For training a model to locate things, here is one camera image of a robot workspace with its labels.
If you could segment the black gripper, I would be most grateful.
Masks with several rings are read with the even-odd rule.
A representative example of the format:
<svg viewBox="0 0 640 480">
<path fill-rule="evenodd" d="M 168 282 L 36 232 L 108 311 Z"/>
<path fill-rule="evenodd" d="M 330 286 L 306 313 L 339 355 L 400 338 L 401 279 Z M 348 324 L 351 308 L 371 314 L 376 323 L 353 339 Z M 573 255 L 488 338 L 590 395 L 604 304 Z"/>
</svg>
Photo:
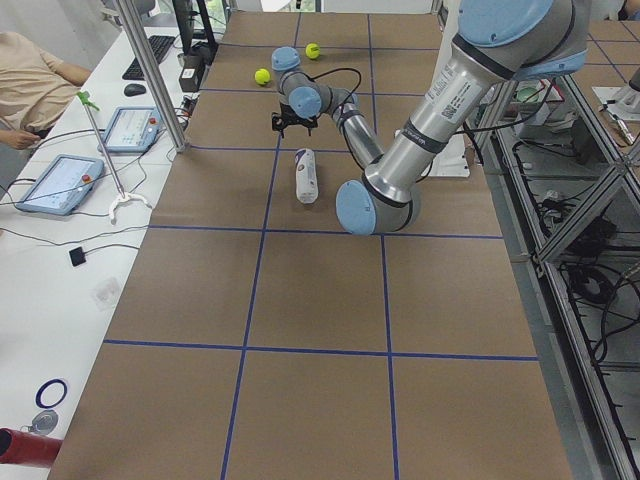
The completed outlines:
<svg viewBox="0 0 640 480">
<path fill-rule="evenodd" d="M 315 116 L 312 116 L 311 118 L 303 118 L 300 117 L 291 106 L 282 106 L 279 115 L 280 137 L 285 138 L 286 127 L 296 125 L 307 127 L 308 136 L 312 136 L 312 132 L 314 130 L 313 127 L 318 126 L 318 121 Z"/>
</svg>

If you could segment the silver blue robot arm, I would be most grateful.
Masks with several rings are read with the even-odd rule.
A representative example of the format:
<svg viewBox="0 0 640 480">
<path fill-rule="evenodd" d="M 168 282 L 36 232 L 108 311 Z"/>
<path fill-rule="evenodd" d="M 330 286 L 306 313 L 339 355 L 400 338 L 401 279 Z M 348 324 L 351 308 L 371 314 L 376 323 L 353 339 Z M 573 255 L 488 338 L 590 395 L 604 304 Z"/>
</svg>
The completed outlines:
<svg viewBox="0 0 640 480">
<path fill-rule="evenodd" d="M 355 162 L 364 169 L 384 154 L 375 132 L 360 111 L 354 89 L 319 83 L 301 68 L 298 51 L 279 47 L 271 55 L 280 110 L 271 114 L 271 128 L 283 134 L 290 126 L 307 131 L 318 127 L 321 116 L 331 117 Z"/>
<path fill-rule="evenodd" d="M 451 57 L 387 151 L 351 106 L 335 118 L 363 173 L 336 196 L 354 235 L 399 231 L 419 214 L 416 187 L 488 90 L 510 80 L 554 78 L 586 60 L 588 1 L 463 1 Z"/>
</svg>

